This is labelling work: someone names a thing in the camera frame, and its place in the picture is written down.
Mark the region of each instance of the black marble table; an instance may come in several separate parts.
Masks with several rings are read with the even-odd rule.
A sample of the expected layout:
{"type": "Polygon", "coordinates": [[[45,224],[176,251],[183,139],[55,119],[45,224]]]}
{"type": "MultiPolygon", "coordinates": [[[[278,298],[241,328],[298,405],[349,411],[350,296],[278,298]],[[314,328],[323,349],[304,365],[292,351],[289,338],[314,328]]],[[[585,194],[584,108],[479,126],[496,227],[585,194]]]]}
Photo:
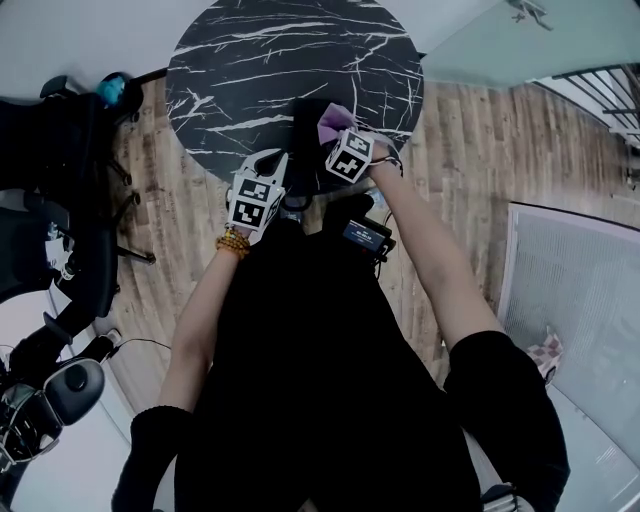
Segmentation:
{"type": "Polygon", "coordinates": [[[225,181],[252,153],[291,149],[296,98],[342,104],[362,129],[400,149],[422,106],[418,52],[370,0],[220,0],[171,58],[171,125],[187,152],[225,181]]]}

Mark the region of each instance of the wooden floor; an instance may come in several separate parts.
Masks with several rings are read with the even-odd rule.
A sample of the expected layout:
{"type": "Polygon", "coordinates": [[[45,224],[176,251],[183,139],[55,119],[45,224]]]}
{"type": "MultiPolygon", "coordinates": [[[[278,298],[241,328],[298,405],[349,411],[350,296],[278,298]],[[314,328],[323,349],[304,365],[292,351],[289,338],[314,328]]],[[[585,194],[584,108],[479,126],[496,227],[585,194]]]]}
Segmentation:
{"type": "MultiPolygon", "coordinates": [[[[122,291],[107,324],[117,327],[124,339],[170,344],[181,308],[222,231],[227,185],[197,165],[171,131],[163,80],[145,86],[140,121],[122,127],[116,150],[142,196],[142,204],[122,223],[121,244],[153,251],[157,264],[121,260],[122,291]]],[[[423,115],[404,150],[407,179],[453,227],[494,309],[502,283],[508,202],[640,227],[640,208],[610,197],[633,197],[623,180],[625,155],[622,144],[601,124],[533,85],[496,92],[427,84],[423,115]]],[[[114,198],[124,194],[121,187],[113,190],[114,198]]],[[[320,198],[308,210],[307,230],[319,229],[326,201],[320,198]]],[[[380,284],[407,341],[441,383],[447,356],[402,244],[383,267],[380,284]]],[[[136,341],[112,360],[135,411],[154,404],[169,356],[162,347],[136,341]]]]}

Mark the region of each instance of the purple cloth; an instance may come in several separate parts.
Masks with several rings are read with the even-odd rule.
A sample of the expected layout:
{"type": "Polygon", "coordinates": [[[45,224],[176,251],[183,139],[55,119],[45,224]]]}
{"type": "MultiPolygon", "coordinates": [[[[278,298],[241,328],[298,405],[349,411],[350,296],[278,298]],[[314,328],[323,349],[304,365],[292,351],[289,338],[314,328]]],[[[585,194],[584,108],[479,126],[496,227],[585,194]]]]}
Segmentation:
{"type": "Polygon", "coordinates": [[[353,114],[342,105],[329,104],[327,110],[318,121],[318,140],[324,146],[327,142],[340,138],[340,132],[346,128],[358,131],[353,114]]]}

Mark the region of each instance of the beaded bracelet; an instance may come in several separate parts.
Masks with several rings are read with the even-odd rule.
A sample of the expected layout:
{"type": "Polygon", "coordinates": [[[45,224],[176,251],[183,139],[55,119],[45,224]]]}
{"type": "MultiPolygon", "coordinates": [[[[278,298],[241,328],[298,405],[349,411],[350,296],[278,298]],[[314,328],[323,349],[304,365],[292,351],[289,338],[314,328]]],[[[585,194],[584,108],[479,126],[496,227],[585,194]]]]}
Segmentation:
{"type": "Polygon", "coordinates": [[[240,256],[241,260],[249,254],[250,245],[249,239],[231,226],[227,226],[224,235],[216,239],[216,249],[224,247],[225,249],[235,252],[240,256]]]}

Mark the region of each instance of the chair armrest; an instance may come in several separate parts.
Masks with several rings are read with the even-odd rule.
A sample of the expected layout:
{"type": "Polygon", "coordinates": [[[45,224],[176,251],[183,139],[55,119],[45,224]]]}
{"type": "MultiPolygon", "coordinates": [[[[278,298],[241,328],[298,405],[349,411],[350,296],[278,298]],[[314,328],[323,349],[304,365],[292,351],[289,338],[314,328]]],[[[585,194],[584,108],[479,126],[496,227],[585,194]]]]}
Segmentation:
{"type": "Polygon", "coordinates": [[[77,96],[78,94],[71,89],[67,89],[67,75],[56,76],[42,86],[40,91],[41,98],[48,98],[54,94],[59,94],[65,98],[77,96]]]}

